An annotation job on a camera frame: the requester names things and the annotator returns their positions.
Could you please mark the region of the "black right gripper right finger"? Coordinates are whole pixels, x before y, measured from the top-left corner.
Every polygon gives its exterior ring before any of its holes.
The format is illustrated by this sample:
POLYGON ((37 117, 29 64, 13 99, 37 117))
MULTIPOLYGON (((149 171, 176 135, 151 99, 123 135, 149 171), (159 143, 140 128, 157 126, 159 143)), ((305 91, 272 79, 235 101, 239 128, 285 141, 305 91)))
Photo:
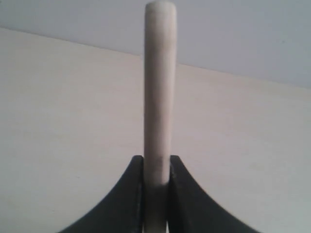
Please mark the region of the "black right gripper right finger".
POLYGON ((256 233, 214 201, 177 155, 170 157, 168 228, 171 233, 256 233))

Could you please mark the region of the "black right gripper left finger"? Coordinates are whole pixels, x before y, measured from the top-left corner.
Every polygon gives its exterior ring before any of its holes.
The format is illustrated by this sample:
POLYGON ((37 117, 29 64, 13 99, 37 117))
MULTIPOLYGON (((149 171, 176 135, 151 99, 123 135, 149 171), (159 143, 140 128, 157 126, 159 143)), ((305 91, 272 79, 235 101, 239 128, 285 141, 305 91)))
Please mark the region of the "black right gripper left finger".
POLYGON ((111 191, 63 233, 141 233, 143 223, 143 157, 132 157, 111 191))

